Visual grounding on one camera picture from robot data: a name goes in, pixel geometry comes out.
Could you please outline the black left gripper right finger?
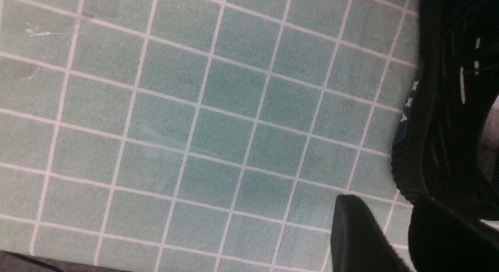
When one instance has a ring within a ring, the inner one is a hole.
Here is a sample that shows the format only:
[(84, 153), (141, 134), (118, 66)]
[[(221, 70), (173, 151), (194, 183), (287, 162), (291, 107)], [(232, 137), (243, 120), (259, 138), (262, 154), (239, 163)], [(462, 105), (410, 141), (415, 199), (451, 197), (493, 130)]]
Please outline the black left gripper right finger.
[(414, 203), (408, 245), (417, 272), (499, 270), (498, 231), (427, 196)]

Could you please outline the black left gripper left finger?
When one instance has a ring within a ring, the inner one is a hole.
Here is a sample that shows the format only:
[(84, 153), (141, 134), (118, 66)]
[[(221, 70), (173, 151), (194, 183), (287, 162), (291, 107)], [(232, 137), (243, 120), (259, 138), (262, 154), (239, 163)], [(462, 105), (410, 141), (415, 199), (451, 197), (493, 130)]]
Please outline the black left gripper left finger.
[(330, 235), (334, 272), (409, 272), (360, 197), (340, 194)]

